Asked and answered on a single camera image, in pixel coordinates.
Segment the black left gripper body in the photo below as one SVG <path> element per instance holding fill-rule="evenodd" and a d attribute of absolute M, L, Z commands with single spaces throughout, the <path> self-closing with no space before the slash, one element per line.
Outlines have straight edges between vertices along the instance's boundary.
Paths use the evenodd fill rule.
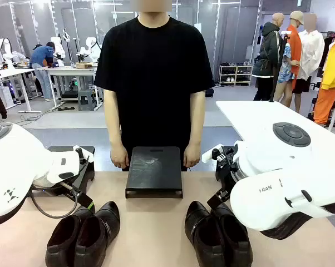
<path fill-rule="evenodd" d="M 83 192 L 72 184 L 60 182 L 58 187 L 60 195 L 64 195 L 71 200 L 79 200 L 83 196 Z"/>

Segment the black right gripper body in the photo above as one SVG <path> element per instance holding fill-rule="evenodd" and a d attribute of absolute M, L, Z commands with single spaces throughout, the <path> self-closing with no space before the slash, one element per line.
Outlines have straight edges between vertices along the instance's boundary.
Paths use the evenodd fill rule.
<path fill-rule="evenodd" d="M 221 192 L 224 195 L 230 195 L 234 185 L 238 182 L 236 173 L 239 170 L 237 164 L 233 162 L 234 147 L 223 145 L 218 150 L 215 177 L 221 183 Z"/>

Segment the person's left hand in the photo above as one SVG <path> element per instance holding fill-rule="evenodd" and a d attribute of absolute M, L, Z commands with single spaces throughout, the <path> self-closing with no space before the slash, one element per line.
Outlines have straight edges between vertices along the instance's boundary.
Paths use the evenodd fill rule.
<path fill-rule="evenodd" d="M 188 144 L 183 157 L 183 165 L 186 168 L 194 167 L 200 161 L 201 146 L 200 144 Z"/>

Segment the person's right hand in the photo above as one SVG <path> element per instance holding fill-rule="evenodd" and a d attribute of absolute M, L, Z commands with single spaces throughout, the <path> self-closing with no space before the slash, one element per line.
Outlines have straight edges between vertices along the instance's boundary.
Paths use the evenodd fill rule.
<path fill-rule="evenodd" d="M 129 156 L 122 144 L 114 144 L 110 153 L 112 163 L 121 169 L 129 167 Z"/>

